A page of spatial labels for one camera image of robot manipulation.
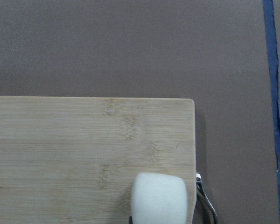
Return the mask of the bamboo cutting board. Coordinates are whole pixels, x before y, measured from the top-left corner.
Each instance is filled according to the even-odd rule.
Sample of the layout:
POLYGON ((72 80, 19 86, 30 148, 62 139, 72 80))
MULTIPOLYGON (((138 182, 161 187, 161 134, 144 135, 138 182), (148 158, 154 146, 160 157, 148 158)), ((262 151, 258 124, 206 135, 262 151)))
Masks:
POLYGON ((126 224, 140 172, 181 177, 192 222, 193 100, 0 96, 0 224, 126 224))

